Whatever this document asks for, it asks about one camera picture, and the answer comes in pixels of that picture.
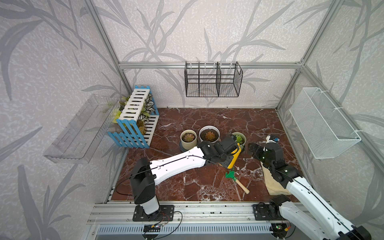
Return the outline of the yellow watering can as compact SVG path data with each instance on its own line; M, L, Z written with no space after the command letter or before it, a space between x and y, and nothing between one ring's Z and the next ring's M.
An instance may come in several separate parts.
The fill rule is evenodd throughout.
M222 162L219 163L220 166L225 167L227 169L232 169L242 151L239 143L236 143L236 148L229 154L225 154L222 157Z

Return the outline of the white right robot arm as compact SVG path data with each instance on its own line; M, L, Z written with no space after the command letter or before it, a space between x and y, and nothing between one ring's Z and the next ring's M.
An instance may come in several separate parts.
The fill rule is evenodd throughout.
M308 213L296 207L286 196L270 201L271 211L279 214L300 229L311 240L370 240L371 234L363 226L355 226L325 201L292 165L284 160L283 150L275 141L262 147L250 143L252 157L267 168L273 179L295 196Z

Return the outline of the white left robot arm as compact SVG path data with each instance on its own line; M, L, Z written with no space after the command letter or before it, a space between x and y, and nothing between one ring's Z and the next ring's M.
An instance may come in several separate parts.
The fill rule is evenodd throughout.
M147 216L160 212L156 186L165 180L206 164L232 169L242 147L236 137L229 136L222 141L202 141L190 150L162 160L148 161L142 158L136 162L129 176L134 203Z

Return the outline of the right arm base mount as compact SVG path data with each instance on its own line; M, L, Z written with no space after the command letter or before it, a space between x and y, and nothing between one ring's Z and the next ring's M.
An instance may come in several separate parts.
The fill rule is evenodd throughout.
M260 202L252 205L254 217L256 221L279 221L284 218L280 214L279 207L291 200L285 195L275 196L270 199L268 203Z

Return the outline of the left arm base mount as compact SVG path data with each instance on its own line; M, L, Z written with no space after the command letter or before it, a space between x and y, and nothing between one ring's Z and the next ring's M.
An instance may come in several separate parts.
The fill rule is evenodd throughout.
M135 207L134 222L171 222L174 218L174 205L160 205L160 208L152 214L147 215L142 206Z

